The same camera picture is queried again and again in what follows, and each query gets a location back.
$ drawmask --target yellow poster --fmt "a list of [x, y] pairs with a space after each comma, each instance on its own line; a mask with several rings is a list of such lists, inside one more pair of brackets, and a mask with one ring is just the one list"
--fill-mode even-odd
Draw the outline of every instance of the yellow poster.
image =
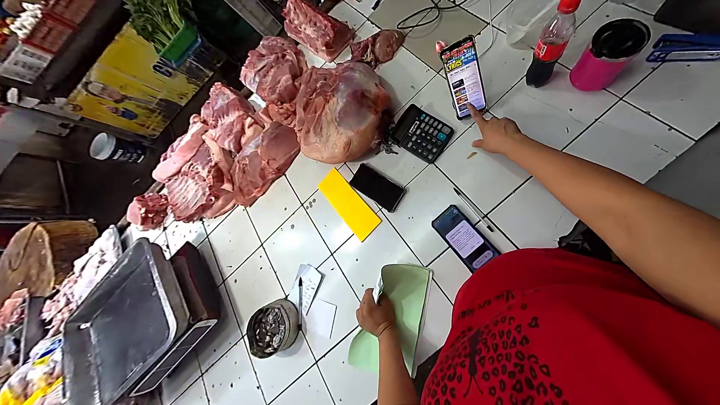
[[[199, 40], [194, 46], [202, 47]], [[200, 51], [201, 57], [207, 55]], [[155, 137], [212, 75], [210, 65], [215, 59], [200, 58], [191, 55], [174, 67], [128, 23], [70, 95], [65, 108]]]

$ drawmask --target white tile countertop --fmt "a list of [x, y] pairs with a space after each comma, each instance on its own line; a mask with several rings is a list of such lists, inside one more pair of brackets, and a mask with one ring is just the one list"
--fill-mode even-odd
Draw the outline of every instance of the white tile countertop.
[[[692, 146], [720, 119], [716, 102], [720, 63], [646, 63], [647, 48], [606, 90], [579, 92], [568, 81], [569, 69], [592, 34], [609, 20], [640, 19], [650, 26], [653, 40], [677, 32], [652, 21], [661, 0], [629, 5], [583, 0], [577, 32], [552, 81], [540, 89], [527, 87], [524, 81], [532, 51], [505, 43], [504, 21], [511, 2], [492, 0], [494, 27], [488, 25], [487, 2], [469, 0], [465, 9], [447, 13], [442, 21], [409, 31], [395, 59], [377, 69], [391, 94], [396, 119], [414, 103], [454, 126], [454, 139], [435, 164], [404, 150], [334, 166], [301, 154], [249, 209], [239, 207], [221, 218], [190, 224], [170, 218], [163, 230], [132, 231], [131, 238], [146, 236], [167, 255], [185, 241], [198, 246], [223, 297], [221, 322], [182, 368], [163, 382], [165, 405], [370, 405], [377, 398], [377, 375], [347, 364], [348, 346], [358, 328], [359, 299], [374, 286], [385, 264], [430, 267], [434, 276], [416, 360], [424, 360], [444, 343], [455, 296], [470, 276], [431, 228], [431, 221], [448, 205], [456, 204], [469, 214], [502, 252], [556, 246], [557, 239], [574, 226], [576, 217], [525, 170], [502, 156], [472, 148], [480, 132], [472, 120], [455, 117], [445, 77], [437, 72], [437, 39], [473, 34], [479, 35], [479, 43], [489, 42], [494, 30], [494, 44], [480, 57], [491, 106], [488, 117], [512, 118], [532, 138], [640, 182]], [[343, 0], [331, 14], [347, 21], [359, 40], [380, 27], [395, 27], [413, 11], [403, 0], [384, 0], [375, 12], [373, 3]], [[413, 3], [418, 8], [430, 5], [429, 0]], [[310, 64], [334, 65], [304, 51]], [[408, 193], [395, 213], [366, 200], [382, 222], [361, 243], [318, 191], [318, 183], [333, 168], [350, 179], [363, 162], [406, 186]], [[496, 232], [485, 231], [453, 187], [475, 202]], [[251, 357], [245, 338], [249, 316], [289, 292], [299, 264], [311, 264], [325, 274], [316, 299], [337, 306], [330, 339], [306, 330], [282, 355], [265, 360]]]

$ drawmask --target red shirt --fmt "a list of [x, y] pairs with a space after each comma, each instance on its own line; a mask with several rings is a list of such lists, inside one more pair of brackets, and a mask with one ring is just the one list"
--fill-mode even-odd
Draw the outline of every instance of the red shirt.
[[503, 254], [452, 316], [422, 405], [720, 404], [720, 331], [617, 264]]

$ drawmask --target smartphone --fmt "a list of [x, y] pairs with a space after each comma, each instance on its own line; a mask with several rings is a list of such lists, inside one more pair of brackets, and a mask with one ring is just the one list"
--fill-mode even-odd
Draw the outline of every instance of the smartphone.
[[468, 102], [471, 102], [478, 111], [485, 111], [487, 109], [485, 88], [482, 86], [475, 38], [469, 35], [446, 47], [440, 52], [440, 59], [445, 68], [457, 119], [463, 120], [470, 116]]
[[475, 272], [490, 260], [500, 256], [498, 250], [472, 225], [457, 205], [450, 205], [433, 221], [433, 228], [462, 260], [470, 272]]
[[389, 213], [397, 210], [406, 191], [403, 186], [396, 184], [365, 163], [360, 164], [357, 173], [350, 180], [350, 185]]

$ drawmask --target pink tumbler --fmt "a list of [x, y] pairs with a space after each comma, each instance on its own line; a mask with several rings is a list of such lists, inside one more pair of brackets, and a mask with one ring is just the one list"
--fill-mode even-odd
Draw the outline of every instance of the pink tumbler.
[[615, 19], [593, 35], [570, 71], [570, 83], [584, 92], [602, 90], [650, 41], [650, 29], [632, 18]]

